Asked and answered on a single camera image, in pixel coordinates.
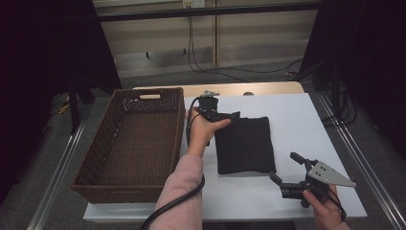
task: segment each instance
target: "pink sleeve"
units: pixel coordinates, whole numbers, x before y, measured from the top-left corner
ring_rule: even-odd
[[[350,230],[349,226],[345,222],[341,222],[337,227],[331,228],[329,230]]]
[[[179,160],[173,174],[168,177],[155,210],[196,188],[201,182],[202,175],[203,160],[197,155],[184,155]],[[165,212],[152,222],[149,229],[202,229],[201,192]]]

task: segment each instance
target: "white tabletop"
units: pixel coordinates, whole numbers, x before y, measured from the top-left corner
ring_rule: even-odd
[[[185,98],[187,108],[191,102],[192,98]],[[324,161],[348,177],[307,94],[218,96],[218,111],[241,111],[241,117],[269,118],[277,175],[283,182],[298,183],[305,179],[305,167],[289,157],[291,151],[296,151],[310,160]],[[181,152],[185,152],[186,147],[184,137]],[[203,160],[206,177],[206,185],[203,188],[204,220],[270,221],[313,217],[311,207],[303,208],[300,200],[282,198],[280,188],[268,175],[219,175],[215,139],[206,148]],[[349,218],[367,216],[353,188],[337,189]],[[143,221],[153,209],[153,203],[89,203],[83,218],[95,222]]]

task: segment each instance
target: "wall outlet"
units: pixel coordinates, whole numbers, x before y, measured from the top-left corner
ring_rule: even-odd
[[[193,7],[194,8],[205,8],[206,2],[205,2],[205,0],[194,0]]]
[[[193,0],[183,0],[183,8],[193,8]]]

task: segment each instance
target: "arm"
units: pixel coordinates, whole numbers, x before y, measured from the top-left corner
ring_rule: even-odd
[[[329,185],[331,191],[337,194],[335,185]],[[335,199],[332,192],[329,191],[328,195]],[[321,203],[310,191],[304,190],[304,198],[308,201],[314,210],[314,219],[317,227],[321,230],[349,230],[347,224],[341,221],[340,209],[335,206],[331,201]]]
[[[198,113],[194,110],[192,117]],[[214,132],[230,124],[230,120],[210,123],[202,116],[197,116],[191,129],[191,140],[186,154],[179,160],[175,171],[165,183],[155,210],[182,196],[201,182],[203,175],[202,156],[206,144],[212,139]],[[150,225],[149,229],[202,229],[202,195],[186,200],[165,212]]]

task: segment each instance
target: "wicker basket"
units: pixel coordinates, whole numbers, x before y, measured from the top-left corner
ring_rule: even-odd
[[[179,160],[184,119],[182,88],[115,91],[72,190],[91,203],[156,202]]]

